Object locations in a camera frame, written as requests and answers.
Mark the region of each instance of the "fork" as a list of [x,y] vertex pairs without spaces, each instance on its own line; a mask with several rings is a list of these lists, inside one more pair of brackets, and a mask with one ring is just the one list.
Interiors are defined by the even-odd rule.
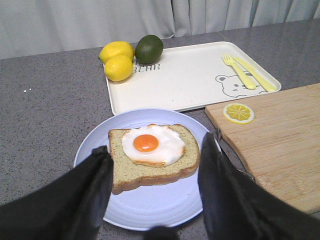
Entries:
[[225,65],[233,67],[247,89],[256,89],[256,84],[241,70],[236,61],[229,54],[223,54],[222,59]]

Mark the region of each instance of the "bread slice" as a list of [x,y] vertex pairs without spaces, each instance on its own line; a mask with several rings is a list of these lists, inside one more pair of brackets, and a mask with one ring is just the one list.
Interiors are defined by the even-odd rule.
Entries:
[[185,153],[171,165],[151,167],[133,163],[122,148],[122,135],[130,129],[112,129],[108,132],[110,155],[113,159],[113,194],[136,189],[139,186],[165,185],[191,176],[199,166],[200,150],[197,140],[185,126],[170,125],[185,143]]

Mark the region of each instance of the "curtain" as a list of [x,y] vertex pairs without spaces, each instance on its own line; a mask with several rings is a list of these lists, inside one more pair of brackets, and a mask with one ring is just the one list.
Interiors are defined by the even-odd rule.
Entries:
[[0,59],[320,18],[320,0],[1,0]]

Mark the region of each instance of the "bear illustration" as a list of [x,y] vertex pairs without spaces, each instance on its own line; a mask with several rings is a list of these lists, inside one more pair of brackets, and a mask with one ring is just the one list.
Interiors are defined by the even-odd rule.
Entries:
[[261,93],[267,92],[260,86],[256,80],[253,78],[253,82],[255,82],[256,89],[250,90],[246,88],[246,86],[241,82],[238,75],[226,76],[226,75],[218,75],[215,77],[215,80],[222,84],[222,91],[225,95],[233,98],[245,97],[258,95]]

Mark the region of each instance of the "granite countertop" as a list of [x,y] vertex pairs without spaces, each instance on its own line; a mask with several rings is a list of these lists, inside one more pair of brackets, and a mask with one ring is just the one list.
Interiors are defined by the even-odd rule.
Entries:
[[[320,83],[320,19],[163,40],[165,48],[227,41],[282,85]],[[0,60],[0,204],[25,196],[73,168],[84,138],[113,116],[101,47]],[[204,109],[185,111],[211,132]],[[230,160],[242,165],[222,142]],[[176,227],[180,239],[207,239],[202,214]],[[142,232],[103,222],[97,239],[140,240]]]

